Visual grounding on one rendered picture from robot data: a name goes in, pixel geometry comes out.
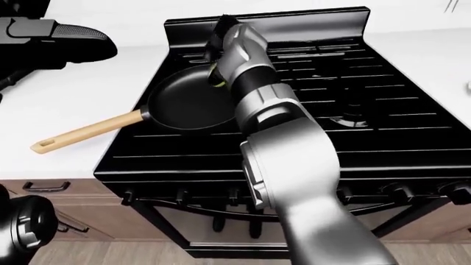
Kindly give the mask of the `black gas stove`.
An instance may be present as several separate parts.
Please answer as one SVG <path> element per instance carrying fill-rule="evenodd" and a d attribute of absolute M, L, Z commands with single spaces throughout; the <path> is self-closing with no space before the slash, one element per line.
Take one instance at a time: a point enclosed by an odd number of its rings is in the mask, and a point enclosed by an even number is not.
<path fill-rule="evenodd" d="M 365 7 L 231 15 L 267 42 L 277 75 L 332 141 L 343 205 L 379 240 L 451 202 L 451 183 L 471 184 L 471 130 L 383 59 L 363 39 Z M 185 68 L 209 65 L 205 45 L 221 16 L 171 19 L 169 53 L 136 106 Z M 195 258 L 291 259 L 276 211 L 255 206 L 234 119 L 208 131 L 181 133 L 142 121 L 122 127 L 94 175 L 151 225 Z M 401 183 L 405 204 L 383 191 Z M 228 189 L 238 187 L 231 205 Z M 186 205 L 175 201 L 188 189 Z"/>

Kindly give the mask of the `green brussel sprout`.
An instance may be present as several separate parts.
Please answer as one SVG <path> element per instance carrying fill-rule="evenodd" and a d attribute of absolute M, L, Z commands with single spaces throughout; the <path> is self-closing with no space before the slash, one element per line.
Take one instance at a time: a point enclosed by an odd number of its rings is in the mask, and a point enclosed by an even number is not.
<path fill-rule="evenodd" d="M 208 83 L 214 88 L 221 88 L 226 84 L 224 78 L 219 73 L 217 63 L 212 63 L 210 66 L 210 70 L 208 72 Z"/>

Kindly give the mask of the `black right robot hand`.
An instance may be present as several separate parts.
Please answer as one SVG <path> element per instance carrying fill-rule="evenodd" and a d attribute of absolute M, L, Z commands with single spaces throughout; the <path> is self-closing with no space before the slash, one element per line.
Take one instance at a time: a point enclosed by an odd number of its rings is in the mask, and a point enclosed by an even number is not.
<path fill-rule="evenodd" d="M 231 15 L 222 15 L 217 21 L 211 33 L 209 41 L 205 45 L 205 60 L 217 63 L 223 51 L 224 36 L 230 28 L 239 24 L 239 21 Z"/>

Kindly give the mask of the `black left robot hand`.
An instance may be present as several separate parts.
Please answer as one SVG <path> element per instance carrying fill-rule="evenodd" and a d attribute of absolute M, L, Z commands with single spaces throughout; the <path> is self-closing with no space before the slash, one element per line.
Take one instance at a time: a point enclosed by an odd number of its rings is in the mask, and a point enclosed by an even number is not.
<path fill-rule="evenodd" d="M 51 0 L 0 0 L 1 91 L 37 70 L 115 57 L 116 45 L 93 28 L 45 19 Z"/>

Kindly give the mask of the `wooden cabinet drawers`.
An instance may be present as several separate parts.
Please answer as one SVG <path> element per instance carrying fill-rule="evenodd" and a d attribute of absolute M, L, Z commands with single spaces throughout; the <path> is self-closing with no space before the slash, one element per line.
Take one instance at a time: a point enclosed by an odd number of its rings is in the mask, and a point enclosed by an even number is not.
<path fill-rule="evenodd" d="M 71 184 L 65 191 L 34 193 L 22 189 L 26 182 L 34 187 L 58 187 L 65 181 Z M 83 223 L 90 230 L 78 233 L 69 230 L 58 233 L 57 240 L 90 241 L 169 241 L 159 229 L 150 224 L 131 207 L 121 205 L 121 198 L 95 179 L 72 180 L 0 180 L 14 196 L 38 195 L 49 199 L 59 213 Z"/>

